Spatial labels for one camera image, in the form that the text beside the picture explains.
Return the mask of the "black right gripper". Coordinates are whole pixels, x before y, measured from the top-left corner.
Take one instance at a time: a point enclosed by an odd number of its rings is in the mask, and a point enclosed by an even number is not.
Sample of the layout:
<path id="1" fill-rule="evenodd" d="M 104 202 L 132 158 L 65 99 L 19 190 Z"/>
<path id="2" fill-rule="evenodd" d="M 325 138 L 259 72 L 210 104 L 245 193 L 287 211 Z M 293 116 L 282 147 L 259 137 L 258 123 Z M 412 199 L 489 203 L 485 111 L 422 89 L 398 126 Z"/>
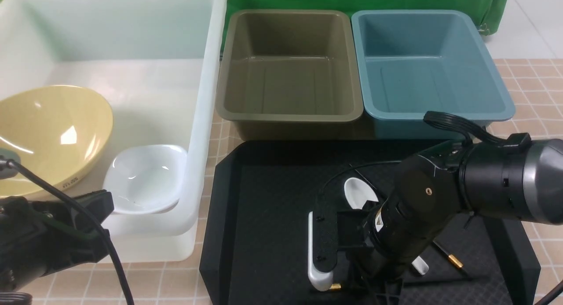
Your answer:
<path id="1" fill-rule="evenodd" d="M 453 218 L 449 204 L 394 197 L 371 211 L 336 213 L 338 249 L 350 263 L 348 291 L 373 305 L 396 305 L 402 275 Z"/>

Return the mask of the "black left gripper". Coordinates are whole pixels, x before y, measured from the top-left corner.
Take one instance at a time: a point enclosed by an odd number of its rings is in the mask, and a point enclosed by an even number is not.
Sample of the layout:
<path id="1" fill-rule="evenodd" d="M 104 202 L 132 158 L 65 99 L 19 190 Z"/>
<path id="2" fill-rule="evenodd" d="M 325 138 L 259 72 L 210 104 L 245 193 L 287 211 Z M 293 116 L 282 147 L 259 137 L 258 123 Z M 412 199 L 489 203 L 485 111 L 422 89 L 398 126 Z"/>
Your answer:
<path id="1" fill-rule="evenodd" d="M 112 194 L 105 189 L 72 199 L 98 224 L 114 211 Z M 0 239 L 2 292 L 16 292 L 38 278 L 109 254 L 91 219 L 60 201 L 3 198 Z"/>

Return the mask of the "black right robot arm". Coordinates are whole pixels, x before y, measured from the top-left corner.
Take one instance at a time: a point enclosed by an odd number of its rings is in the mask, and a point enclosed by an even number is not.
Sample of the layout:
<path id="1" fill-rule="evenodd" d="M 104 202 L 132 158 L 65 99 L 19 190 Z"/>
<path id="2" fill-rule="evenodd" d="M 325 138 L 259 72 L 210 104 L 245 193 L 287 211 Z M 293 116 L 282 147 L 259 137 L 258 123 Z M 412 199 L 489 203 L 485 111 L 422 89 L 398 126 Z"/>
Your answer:
<path id="1" fill-rule="evenodd" d="M 344 231 L 354 283 L 379 301 L 458 213 L 562 224 L 562 140 L 447 141 L 398 165 L 388 198 Z"/>

